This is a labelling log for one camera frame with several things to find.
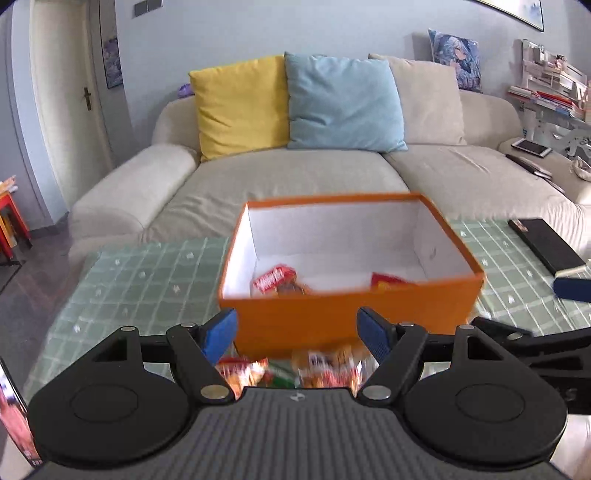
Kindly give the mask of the peanut snack bag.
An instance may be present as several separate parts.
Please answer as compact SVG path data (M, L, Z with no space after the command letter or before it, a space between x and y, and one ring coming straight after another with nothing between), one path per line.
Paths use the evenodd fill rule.
M356 395L375 359L366 348L346 345L329 352L308 350L294 353L291 367L297 388L348 388Z

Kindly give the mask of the large red snack bag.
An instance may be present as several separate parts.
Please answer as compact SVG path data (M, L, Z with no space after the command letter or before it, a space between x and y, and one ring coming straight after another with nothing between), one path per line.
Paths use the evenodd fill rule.
M413 285L413 282L396 275L374 272L370 278L370 286L375 290L388 291L409 285Z

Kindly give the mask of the green sausage stick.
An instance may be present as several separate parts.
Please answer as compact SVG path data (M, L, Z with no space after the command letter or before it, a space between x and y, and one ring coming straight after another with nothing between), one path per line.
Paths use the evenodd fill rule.
M296 388L296 375L290 368L270 362L266 366L262 385L266 388L294 389Z

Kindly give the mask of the Mimi fries snack bag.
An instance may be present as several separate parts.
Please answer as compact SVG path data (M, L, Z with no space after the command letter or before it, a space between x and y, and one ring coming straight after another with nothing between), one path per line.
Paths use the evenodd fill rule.
M290 266L279 264L253 278L250 284L252 296L276 294L280 286L297 279L297 271Z

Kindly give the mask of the red braised meat pack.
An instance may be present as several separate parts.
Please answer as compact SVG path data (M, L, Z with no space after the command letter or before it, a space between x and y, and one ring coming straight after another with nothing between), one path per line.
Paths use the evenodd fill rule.
M276 287L277 295L308 295L311 294L311 289L307 286L297 282L294 279L280 283Z

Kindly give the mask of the green checked tablecloth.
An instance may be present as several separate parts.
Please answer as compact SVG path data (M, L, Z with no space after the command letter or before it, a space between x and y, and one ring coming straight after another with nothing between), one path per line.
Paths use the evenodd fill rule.
M486 273L476 314L536 335L589 327L589 304L554 295L550 274L507 221L456 220L451 226ZM25 399L119 327L158 335L183 320L200 325L211 318L229 243L190 239L91 255L45 337Z

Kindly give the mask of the orange cardboard box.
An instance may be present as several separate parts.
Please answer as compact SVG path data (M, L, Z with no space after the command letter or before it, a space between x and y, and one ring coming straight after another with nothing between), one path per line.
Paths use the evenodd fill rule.
M308 295L252 296L252 280L284 264ZM413 285L370 286L374 272ZM238 314L235 347L250 358L287 358L358 340L356 314L451 334L465 324L484 271L425 196L356 194L250 201L235 225L218 304Z

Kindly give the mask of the white tablet on sofa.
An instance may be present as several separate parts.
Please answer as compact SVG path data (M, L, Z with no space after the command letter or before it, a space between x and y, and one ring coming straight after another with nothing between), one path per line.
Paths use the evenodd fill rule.
M526 138L516 140L511 144L513 149L528 153L538 158L545 158L552 152L551 147L541 145Z

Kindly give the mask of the smartphone on stand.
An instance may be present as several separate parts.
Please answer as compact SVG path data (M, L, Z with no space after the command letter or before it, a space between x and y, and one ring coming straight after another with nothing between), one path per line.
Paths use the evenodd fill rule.
M8 436L30 466L38 468L41 459L28 422L27 406L4 360L1 360L1 422Z

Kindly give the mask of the white desk shelf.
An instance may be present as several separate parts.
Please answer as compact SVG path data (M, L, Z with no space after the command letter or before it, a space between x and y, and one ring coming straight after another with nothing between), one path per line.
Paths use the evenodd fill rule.
M522 113L524 136L569 159L590 159L590 77L565 56L528 39L521 47L521 81L507 96Z

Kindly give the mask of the red orange stools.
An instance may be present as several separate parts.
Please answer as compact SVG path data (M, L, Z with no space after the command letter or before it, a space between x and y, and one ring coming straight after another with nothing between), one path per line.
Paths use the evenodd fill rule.
M13 193L17 190L15 176L1 182L1 255L7 265L21 264L16 252L19 243L23 243L27 248L32 247L30 232L13 199Z

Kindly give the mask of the beige cushion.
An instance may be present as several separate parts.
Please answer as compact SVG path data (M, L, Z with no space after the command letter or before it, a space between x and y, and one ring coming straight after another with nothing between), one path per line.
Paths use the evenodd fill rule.
M370 54L386 60L396 81L412 145L465 145L463 105L455 70L434 62Z

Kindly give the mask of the yellow cushion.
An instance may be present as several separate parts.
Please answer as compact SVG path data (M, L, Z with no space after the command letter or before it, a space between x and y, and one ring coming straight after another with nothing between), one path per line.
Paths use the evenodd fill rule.
M204 161L287 146L290 122L283 55L193 70L189 80Z

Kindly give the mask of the light blue cushion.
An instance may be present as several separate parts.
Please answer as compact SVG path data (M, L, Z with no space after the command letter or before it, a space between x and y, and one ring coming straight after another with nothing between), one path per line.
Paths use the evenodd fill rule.
M290 149L405 151L405 121L386 60L284 54Z

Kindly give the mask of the framed wall picture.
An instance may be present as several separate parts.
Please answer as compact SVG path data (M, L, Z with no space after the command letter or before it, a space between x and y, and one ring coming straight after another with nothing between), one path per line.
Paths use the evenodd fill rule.
M477 0L477 2L512 16L538 31L545 30L541 0Z

